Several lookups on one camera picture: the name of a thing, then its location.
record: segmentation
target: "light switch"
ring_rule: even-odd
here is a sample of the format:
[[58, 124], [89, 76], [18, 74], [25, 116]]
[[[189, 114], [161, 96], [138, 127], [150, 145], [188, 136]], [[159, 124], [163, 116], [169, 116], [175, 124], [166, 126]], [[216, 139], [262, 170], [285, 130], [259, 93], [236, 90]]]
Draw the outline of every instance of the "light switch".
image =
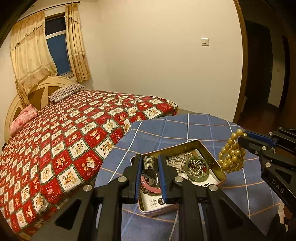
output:
[[202, 38], [202, 46], [209, 46], [209, 39], [208, 38]]

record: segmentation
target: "tablecloth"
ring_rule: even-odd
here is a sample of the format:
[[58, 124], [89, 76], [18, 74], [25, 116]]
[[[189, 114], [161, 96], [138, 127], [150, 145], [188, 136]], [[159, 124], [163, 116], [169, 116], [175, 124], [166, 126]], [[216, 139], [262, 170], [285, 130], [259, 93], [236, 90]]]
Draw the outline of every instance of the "tablecloth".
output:
[[[105, 185], [121, 176], [124, 168], [131, 165], [131, 157], [137, 153], [143, 154], [193, 139], [200, 140], [218, 159], [221, 148], [238, 128], [232, 122], [207, 114], [184, 114], [134, 122], [104, 160], [95, 186]], [[280, 199], [260, 174], [258, 157], [247, 151], [244, 168], [227, 174], [226, 181], [220, 187], [266, 235], [278, 211]], [[137, 205], [123, 204], [122, 240], [178, 240], [178, 211], [148, 218], [141, 214]]]

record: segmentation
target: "wooden headboard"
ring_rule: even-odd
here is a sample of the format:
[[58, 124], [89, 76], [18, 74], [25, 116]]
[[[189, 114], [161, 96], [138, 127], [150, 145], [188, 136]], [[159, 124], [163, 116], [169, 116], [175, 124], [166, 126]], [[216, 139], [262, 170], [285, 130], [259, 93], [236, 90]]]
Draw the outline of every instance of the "wooden headboard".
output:
[[[49, 76], [46, 80], [39, 83], [37, 87], [33, 88], [33, 90], [28, 95], [28, 99], [30, 103], [36, 107], [37, 110], [40, 110], [48, 105], [49, 95], [51, 95], [57, 89], [73, 83], [76, 82], [62, 76]], [[10, 137], [9, 127], [11, 123], [15, 118], [17, 118], [22, 109], [23, 107], [20, 104], [20, 98], [17, 95], [10, 104], [7, 112], [5, 120], [5, 142], [8, 142]]]

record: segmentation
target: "window pane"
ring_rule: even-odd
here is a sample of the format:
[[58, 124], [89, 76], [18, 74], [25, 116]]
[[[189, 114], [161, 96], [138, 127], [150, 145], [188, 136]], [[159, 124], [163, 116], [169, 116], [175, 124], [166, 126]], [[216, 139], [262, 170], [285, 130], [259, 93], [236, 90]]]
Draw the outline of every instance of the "window pane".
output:
[[47, 45], [54, 63], [56, 64], [57, 74], [63, 75], [71, 72], [66, 47], [66, 35], [61, 34], [47, 39]]
[[64, 17], [55, 18], [45, 21], [45, 35], [53, 34], [59, 31], [66, 30], [66, 22]]

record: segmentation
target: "red patterned bedspread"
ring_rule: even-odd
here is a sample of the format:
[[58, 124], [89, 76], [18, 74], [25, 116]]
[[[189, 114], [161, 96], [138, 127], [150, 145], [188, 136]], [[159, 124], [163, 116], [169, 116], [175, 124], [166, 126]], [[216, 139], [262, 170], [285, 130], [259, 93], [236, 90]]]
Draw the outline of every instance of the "red patterned bedspread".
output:
[[29, 240], [75, 187], [96, 176], [132, 122], [177, 108], [157, 97], [90, 90], [43, 108], [1, 155], [0, 210], [12, 230]]

